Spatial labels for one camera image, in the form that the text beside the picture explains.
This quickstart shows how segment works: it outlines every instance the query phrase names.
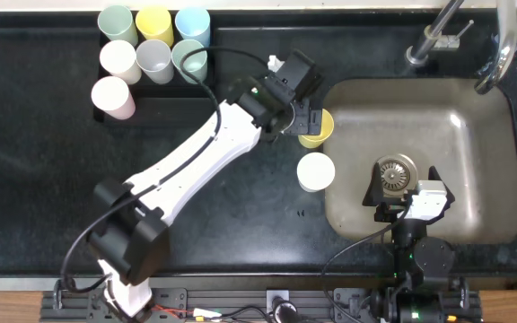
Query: pink cup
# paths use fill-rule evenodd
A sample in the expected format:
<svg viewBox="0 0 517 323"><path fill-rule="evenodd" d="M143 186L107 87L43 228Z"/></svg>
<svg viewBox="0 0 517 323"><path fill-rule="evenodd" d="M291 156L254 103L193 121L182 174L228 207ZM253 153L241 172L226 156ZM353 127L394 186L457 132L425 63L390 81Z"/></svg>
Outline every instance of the pink cup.
<svg viewBox="0 0 517 323"><path fill-rule="evenodd" d="M135 113L135 102L128 85L116 76L97 81L91 90L91 100L95 107L119 120L131 118Z"/></svg>

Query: white wall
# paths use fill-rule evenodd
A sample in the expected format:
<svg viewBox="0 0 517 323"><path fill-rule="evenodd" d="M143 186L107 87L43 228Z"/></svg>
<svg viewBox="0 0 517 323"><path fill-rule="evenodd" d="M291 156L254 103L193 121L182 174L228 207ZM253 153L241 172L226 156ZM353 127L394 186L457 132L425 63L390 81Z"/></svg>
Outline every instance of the white wall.
<svg viewBox="0 0 517 323"><path fill-rule="evenodd" d="M439 8L448 0L0 0L0 11L89 11L109 4L133 9L165 4L169 9L200 5L209 9ZM495 7L495 0L466 0L462 8Z"/></svg>

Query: yellow cup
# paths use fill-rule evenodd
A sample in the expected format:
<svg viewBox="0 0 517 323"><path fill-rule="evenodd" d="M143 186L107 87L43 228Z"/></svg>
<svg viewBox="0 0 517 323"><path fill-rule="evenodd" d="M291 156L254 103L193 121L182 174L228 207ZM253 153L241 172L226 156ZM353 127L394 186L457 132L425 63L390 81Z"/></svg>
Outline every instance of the yellow cup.
<svg viewBox="0 0 517 323"><path fill-rule="evenodd" d="M298 141L306 148L316 148L324 143L334 130L334 119L328 111L322 110L322 124L320 135L299 135Z"/></svg>
<svg viewBox="0 0 517 323"><path fill-rule="evenodd" d="M146 39L162 40L169 47L175 41L172 36L171 14L162 5L150 5L139 10L135 22Z"/></svg>

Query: cup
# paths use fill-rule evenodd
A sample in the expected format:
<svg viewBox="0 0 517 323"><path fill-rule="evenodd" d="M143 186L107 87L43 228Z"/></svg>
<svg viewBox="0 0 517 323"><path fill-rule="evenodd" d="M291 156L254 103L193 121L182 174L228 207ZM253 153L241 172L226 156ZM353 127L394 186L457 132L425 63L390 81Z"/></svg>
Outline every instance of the cup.
<svg viewBox="0 0 517 323"><path fill-rule="evenodd" d="M327 188L334 180L334 162L324 153L309 153L301 158L296 175L301 188L309 193Z"/></svg>
<svg viewBox="0 0 517 323"><path fill-rule="evenodd" d="M211 44L211 16L199 7L181 9L175 16L175 26L183 39L193 39L204 47Z"/></svg>
<svg viewBox="0 0 517 323"><path fill-rule="evenodd" d="M175 74L171 64L171 49L158 39L146 40L139 45L136 49L136 62L157 84L170 82Z"/></svg>
<svg viewBox="0 0 517 323"><path fill-rule="evenodd" d="M125 81L116 76L106 76L97 81L91 90L95 107L112 117L125 120L135 113L135 102Z"/></svg>
<svg viewBox="0 0 517 323"><path fill-rule="evenodd" d="M112 5L99 13L99 29L111 40L124 40L136 46L139 38L133 24L133 14L123 5Z"/></svg>
<svg viewBox="0 0 517 323"><path fill-rule="evenodd" d="M324 143L334 130L334 119L328 111L322 110L322 122L320 127L320 135L299 135L298 141L306 148L316 148Z"/></svg>
<svg viewBox="0 0 517 323"><path fill-rule="evenodd" d="M182 73L180 70L180 61L191 51L202 47L203 44L199 43L198 41L193 39L186 39L178 42L171 52L172 63L175 65L175 67L177 67L179 73L183 76L185 81L191 84L197 84L197 82ZM185 69L193 74L201 82L204 81L206 79L206 52L202 51L187 58L185 61Z"/></svg>
<svg viewBox="0 0 517 323"><path fill-rule="evenodd" d="M146 39L162 40L169 47L174 42L171 14L162 5L150 5L139 10L136 15L136 27Z"/></svg>
<svg viewBox="0 0 517 323"><path fill-rule="evenodd" d="M136 63L133 45L124 40L113 40L103 46L99 54L101 66L127 84L135 84L141 78L141 69Z"/></svg>

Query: blue cup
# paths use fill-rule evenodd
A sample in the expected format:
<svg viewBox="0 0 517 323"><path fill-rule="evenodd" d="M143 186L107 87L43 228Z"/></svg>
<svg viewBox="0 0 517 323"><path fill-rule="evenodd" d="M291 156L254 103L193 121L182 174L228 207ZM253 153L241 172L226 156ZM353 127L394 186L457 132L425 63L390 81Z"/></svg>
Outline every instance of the blue cup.
<svg viewBox="0 0 517 323"><path fill-rule="evenodd" d="M175 26L183 39L193 39L204 47L211 44L211 16L199 7L181 9L175 16Z"/></svg>

